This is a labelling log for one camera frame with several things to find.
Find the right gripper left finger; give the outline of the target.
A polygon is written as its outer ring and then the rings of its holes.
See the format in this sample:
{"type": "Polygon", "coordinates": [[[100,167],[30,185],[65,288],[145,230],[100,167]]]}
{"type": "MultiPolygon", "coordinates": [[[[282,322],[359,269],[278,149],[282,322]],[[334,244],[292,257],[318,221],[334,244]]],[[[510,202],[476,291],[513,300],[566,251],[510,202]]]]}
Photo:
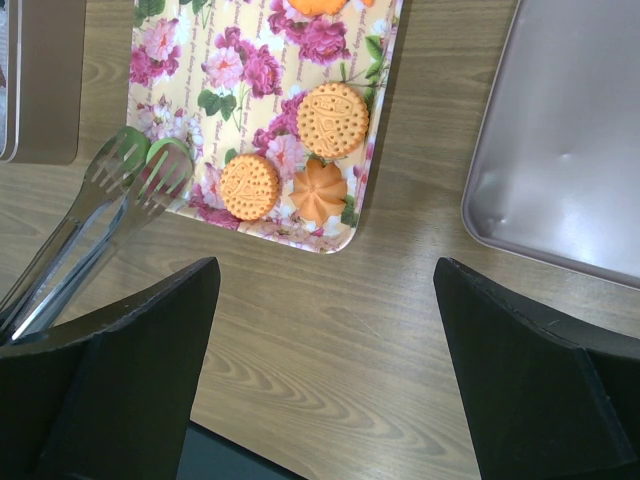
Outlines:
{"type": "Polygon", "coordinates": [[[174,478],[220,280],[204,258],[3,347],[2,477],[174,478]]]}

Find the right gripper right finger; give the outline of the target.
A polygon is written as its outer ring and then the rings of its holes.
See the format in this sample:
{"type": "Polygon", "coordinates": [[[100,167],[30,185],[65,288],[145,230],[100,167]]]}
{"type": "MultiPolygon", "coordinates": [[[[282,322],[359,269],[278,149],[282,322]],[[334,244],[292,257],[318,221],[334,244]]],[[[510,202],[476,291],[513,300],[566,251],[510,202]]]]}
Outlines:
{"type": "Polygon", "coordinates": [[[635,479],[639,342],[452,258],[433,276],[480,474],[635,479]]]}

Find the metal tongs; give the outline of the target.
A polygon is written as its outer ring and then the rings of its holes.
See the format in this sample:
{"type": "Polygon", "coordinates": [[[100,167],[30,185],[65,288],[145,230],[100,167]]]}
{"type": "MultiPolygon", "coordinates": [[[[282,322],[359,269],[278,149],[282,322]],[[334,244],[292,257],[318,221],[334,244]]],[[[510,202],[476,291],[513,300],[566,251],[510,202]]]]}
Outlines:
{"type": "Polygon", "coordinates": [[[101,147],[71,207],[2,299],[2,344],[52,327],[133,235],[182,198],[193,161],[164,150],[126,169],[121,143],[116,133],[101,147]]]}

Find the brown tin lid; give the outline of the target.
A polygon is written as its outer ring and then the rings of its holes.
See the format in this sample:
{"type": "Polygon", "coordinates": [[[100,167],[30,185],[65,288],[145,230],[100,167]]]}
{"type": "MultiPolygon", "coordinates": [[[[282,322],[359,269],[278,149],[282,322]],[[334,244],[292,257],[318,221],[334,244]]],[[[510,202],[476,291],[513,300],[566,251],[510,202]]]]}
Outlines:
{"type": "Polygon", "coordinates": [[[639,284],[639,5],[521,1],[461,206],[478,242],[639,284]]]}

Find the green cookie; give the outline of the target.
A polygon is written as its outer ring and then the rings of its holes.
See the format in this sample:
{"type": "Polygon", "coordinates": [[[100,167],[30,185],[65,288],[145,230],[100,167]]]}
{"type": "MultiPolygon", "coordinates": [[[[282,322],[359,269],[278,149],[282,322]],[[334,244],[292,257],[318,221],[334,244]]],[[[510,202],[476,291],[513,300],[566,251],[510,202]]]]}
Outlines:
{"type": "Polygon", "coordinates": [[[141,159],[148,163],[158,152],[164,150],[180,152],[193,161],[186,144],[177,138],[166,137],[151,141],[144,133],[131,126],[123,126],[117,135],[122,139],[122,143],[116,152],[126,169],[132,169],[141,159]]]}

